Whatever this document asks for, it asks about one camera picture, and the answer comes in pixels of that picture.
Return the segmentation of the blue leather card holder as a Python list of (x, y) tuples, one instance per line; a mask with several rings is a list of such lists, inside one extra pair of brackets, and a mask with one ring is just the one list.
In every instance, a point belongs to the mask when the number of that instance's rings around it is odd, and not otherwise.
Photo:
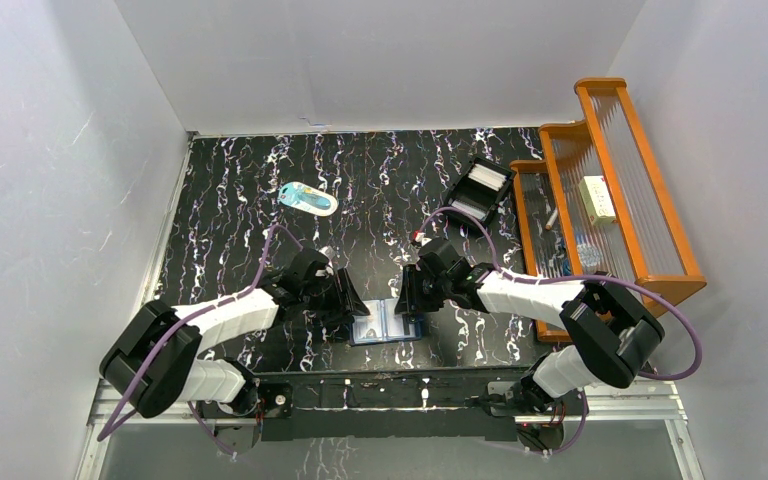
[(394, 298), (364, 301), (369, 315), (353, 317), (349, 343), (365, 346), (420, 339), (425, 316), (397, 314), (396, 304)]

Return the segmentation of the black card box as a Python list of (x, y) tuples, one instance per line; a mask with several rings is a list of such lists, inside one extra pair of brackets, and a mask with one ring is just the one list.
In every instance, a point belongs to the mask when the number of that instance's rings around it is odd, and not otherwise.
[[(469, 179), (467, 177), (467, 173), (469, 172), (472, 164), (475, 162), (484, 164), (490, 168), (495, 169), (496, 171), (499, 171), (500, 173), (505, 173), (508, 176), (505, 189), (496, 192)], [(497, 216), (503, 201), (510, 193), (514, 177), (514, 172), (509, 168), (503, 167), (480, 157), (474, 158), (468, 163), (465, 171), (460, 175), (457, 181), (447, 190), (443, 202), (443, 214), (471, 227), (475, 227), (475, 224), (471, 221), (471, 219), (474, 219), (485, 229), (488, 229)], [(463, 212), (451, 206), (454, 200), (461, 200), (462, 202), (469, 203), (475, 207), (486, 210), (486, 217), (482, 220), (477, 220), (469, 215), (464, 214)]]

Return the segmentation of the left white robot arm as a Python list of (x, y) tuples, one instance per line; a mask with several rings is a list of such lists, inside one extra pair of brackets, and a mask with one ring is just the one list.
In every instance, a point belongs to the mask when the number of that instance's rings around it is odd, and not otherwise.
[(333, 269), (324, 253), (304, 248), (287, 266), (263, 271), (253, 288), (192, 305), (145, 303), (102, 358), (99, 372), (144, 418), (176, 402), (213, 402), (246, 416), (260, 402), (257, 377), (233, 358), (202, 355), (298, 312), (337, 323), (370, 313), (346, 269)]

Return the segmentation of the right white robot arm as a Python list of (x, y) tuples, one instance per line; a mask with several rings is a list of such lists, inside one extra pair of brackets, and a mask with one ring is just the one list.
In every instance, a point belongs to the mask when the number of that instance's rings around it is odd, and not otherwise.
[(544, 356), (525, 374), (520, 392), (537, 414), (550, 413), (563, 395), (602, 382), (626, 388), (665, 331), (615, 279), (546, 282), (515, 276), (490, 263), (472, 265), (442, 238), (426, 242), (403, 269), (398, 315), (436, 312), (445, 302), (484, 313), (512, 314), (564, 330), (570, 346)]

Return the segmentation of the silver cards in box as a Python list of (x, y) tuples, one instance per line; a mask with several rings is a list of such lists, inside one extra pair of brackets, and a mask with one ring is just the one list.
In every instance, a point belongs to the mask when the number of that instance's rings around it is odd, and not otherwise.
[(481, 208), (475, 207), (469, 203), (462, 202), (461, 200), (454, 200), (451, 206), (466, 215), (469, 215), (477, 220), (482, 220), (486, 217), (487, 211)]

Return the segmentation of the white cards stack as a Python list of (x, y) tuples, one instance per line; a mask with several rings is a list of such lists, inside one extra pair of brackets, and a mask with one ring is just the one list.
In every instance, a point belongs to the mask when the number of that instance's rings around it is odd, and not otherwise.
[(505, 173), (500, 173), (479, 162), (472, 164), (467, 177), (496, 192), (504, 190), (508, 180), (508, 176)]

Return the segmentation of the teal oval blister pack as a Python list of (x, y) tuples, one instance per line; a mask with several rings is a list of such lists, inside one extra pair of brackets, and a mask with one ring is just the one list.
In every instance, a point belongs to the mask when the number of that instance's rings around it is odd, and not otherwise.
[(285, 206), (319, 217), (332, 215), (338, 207), (332, 195), (297, 181), (283, 185), (278, 199)]

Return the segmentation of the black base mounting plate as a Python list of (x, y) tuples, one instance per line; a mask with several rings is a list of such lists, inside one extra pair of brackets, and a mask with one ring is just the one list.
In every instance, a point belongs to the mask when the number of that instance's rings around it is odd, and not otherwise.
[(558, 445), (584, 410), (572, 391), (539, 411), (521, 391), (520, 366), (401, 371), (260, 373), (257, 404), (236, 415), (196, 405), (216, 426), (252, 426), (265, 442), (323, 437), (479, 437)]

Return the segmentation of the small stick on rack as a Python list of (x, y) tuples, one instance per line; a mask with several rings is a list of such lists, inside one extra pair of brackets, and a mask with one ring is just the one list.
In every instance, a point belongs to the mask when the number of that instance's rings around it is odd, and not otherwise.
[(558, 219), (558, 217), (559, 217), (559, 209), (555, 208), (551, 212), (547, 222), (544, 224), (544, 229), (545, 230), (552, 230), (554, 225), (555, 225), (555, 223), (556, 223), (556, 221), (557, 221), (557, 219)]

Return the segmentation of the blue items on rack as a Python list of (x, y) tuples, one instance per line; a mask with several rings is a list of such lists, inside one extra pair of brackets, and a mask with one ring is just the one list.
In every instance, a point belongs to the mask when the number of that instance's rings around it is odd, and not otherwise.
[[(583, 274), (597, 274), (606, 271), (605, 256), (601, 249), (599, 234), (596, 232), (580, 233), (575, 236), (575, 250)], [(561, 266), (564, 276), (573, 275), (569, 248), (564, 236), (560, 239)]]

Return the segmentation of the orange wooden tiered rack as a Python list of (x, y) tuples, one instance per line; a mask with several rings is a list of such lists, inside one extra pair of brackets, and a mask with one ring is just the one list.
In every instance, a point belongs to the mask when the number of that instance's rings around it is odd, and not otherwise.
[(538, 130), (543, 155), (514, 160), (527, 273), (606, 271), (673, 305), (707, 280), (622, 78), (576, 82), (583, 117)]

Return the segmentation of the white box on rack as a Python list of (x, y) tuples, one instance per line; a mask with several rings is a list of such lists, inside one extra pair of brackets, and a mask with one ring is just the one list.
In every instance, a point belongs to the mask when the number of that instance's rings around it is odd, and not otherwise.
[(592, 226), (617, 222), (613, 201), (603, 176), (584, 176), (578, 184), (586, 216)]

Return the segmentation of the aluminium frame rail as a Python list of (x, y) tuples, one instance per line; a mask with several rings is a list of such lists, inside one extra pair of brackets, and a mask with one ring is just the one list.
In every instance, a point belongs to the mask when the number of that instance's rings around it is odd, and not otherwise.
[[(637, 380), (626, 389), (597, 383), (584, 387), (577, 393), (581, 396), (584, 410), (579, 420), (567, 421), (564, 424), (564, 428), (571, 428), (573, 431), (578, 431), (593, 421), (665, 421), (672, 424), (687, 418), (677, 388), (671, 381)], [(151, 419), (145, 419), (140, 415), (132, 417), (121, 415), (118, 419), (123, 426), (192, 425), (197, 421), (203, 421), (207, 425), (208, 433), (224, 443), (230, 443), (231, 430), (252, 427), (247, 425), (218, 427), (214, 421), (202, 418), (196, 410), (196, 405), (197, 403), (190, 407), (185, 402), (177, 402), (164, 413)], [(255, 443), (261, 441), (256, 438), (255, 431), (252, 440)]]

